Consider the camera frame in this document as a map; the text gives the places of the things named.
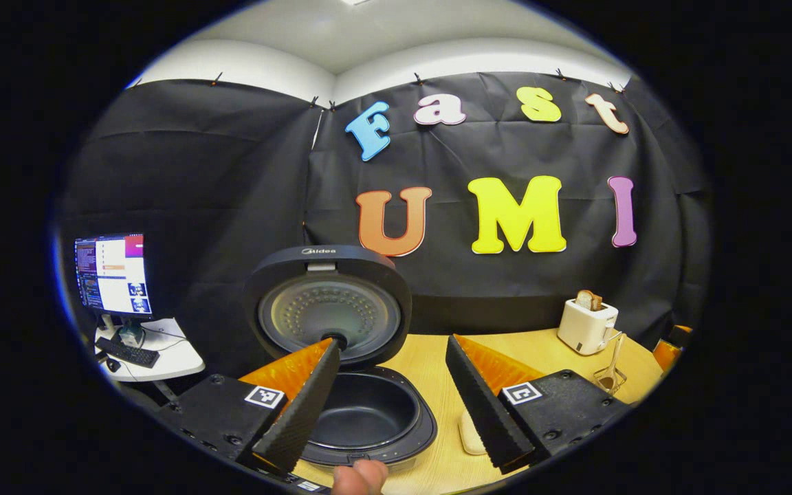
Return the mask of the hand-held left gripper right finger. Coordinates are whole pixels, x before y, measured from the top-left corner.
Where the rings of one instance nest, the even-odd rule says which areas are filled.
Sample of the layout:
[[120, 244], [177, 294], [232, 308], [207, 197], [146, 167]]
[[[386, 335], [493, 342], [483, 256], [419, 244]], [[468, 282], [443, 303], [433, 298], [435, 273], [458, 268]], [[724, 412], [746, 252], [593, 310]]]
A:
[[539, 373], [465, 336], [450, 335], [445, 362], [504, 475], [573, 449], [630, 410], [575, 371]]

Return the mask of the black silver rice cooker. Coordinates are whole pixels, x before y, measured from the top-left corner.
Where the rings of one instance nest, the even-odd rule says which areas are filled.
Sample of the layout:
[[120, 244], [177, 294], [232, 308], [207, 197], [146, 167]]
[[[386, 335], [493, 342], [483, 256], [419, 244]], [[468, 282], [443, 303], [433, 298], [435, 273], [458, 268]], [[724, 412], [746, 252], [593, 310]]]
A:
[[358, 245], [299, 245], [266, 256], [243, 291], [246, 320], [270, 356], [325, 338], [340, 368], [302, 459], [320, 468], [357, 459], [410, 469], [437, 420], [408, 378], [384, 363], [408, 335], [412, 296], [394, 263]]

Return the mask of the wooden spoon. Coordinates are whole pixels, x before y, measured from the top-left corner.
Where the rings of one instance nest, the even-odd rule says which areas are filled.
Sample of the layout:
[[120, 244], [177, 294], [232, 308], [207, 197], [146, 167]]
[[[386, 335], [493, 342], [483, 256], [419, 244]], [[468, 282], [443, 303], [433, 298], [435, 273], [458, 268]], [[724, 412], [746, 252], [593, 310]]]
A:
[[613, 356], [612, 360], [610, 361], [609, 366], [604, 373], [598, 380], [598, 382], [606, 389], [606, 391], [612, 393], [618, 388], [619, 385], [619, 378], [617, 373], [617, 363], [620, 357], [620, 351], [622, 351], [622, 346], [624, 344], [626, 334], [624, 332], [620, 332], [618, 338], [615, 341], [614, 348], [613, 348]]

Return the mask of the clear chopstick holder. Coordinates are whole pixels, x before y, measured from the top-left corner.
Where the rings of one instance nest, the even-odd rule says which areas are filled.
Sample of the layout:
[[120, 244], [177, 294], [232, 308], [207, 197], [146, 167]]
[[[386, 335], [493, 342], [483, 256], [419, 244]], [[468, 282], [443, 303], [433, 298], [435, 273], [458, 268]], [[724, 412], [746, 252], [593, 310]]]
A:
[[592, 382], [609, 395], [615, 395], [628, 381], [628, 376], [616, 367], [597, 370], [592, 374]]

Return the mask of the black keyboard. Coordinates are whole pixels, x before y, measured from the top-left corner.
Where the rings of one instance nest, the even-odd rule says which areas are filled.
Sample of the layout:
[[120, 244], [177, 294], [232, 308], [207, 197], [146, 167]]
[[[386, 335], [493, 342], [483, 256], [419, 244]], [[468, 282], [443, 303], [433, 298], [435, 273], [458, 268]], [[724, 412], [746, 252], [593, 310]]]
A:
[[159, 351], [132, 347], [122, 342], [114, 342], [113, 340], [102, 338], [102, 336], [98, 338], [94, 344], [97, 349], [106, 353], [107, 356], [128, 362], [129, 364], [136, 364], [136, 366], [144, 367], [145, 369], [153, 369], [160, 359]]

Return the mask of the computer monitor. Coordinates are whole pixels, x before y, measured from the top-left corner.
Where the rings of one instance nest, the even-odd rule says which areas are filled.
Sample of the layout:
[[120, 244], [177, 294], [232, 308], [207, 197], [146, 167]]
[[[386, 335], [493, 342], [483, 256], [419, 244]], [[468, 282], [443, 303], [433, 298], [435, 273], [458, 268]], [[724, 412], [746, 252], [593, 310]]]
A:
[[97, 314], [153, 316], [141, 232], [74, 241], [76, 284], [83, 307]]

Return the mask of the white toaster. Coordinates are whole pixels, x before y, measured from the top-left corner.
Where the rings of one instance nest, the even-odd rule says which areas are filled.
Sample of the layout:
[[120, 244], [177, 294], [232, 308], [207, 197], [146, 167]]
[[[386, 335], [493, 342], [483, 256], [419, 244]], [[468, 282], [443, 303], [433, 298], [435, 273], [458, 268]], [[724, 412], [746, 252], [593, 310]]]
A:
[[614, 326], [618, 315], [619, 310], [606, 303], [602, 304], [602, 309], [591, 311], [578, 306], [575, 300], [567, 300], [556, 335], [571, 350], [591, 356], [603, 351], [616, 334]]

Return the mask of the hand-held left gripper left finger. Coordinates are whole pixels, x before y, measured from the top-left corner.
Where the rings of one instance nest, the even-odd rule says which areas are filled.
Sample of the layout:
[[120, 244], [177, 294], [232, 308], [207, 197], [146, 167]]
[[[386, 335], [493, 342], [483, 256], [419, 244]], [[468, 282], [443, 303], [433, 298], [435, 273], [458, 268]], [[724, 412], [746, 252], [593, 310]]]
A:
[[286, 475], [310, 439], [339, 367], [339, 345], [324, 338], [241, 379], [213, 374], [155, 417], [212, 454]]

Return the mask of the white side table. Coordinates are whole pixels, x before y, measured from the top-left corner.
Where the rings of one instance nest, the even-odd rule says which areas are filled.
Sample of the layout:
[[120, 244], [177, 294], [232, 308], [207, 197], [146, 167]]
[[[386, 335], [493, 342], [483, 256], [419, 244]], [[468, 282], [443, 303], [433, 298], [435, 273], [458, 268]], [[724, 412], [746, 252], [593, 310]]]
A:
[[145, 329], [142, 348], [159, 352], [154, 367], [146, 368], [138, 364], [130, 364], [120, 360], [120, 368], [116, 371], [103, 364], [102, 370], [112, 380], [120, 382], [152, 382], [152, 380], [169, 380], [188, 374], [201, 372], [206, 364], [200, 354], [186, 339], [179, 323], [173, 318], [141, 322]]

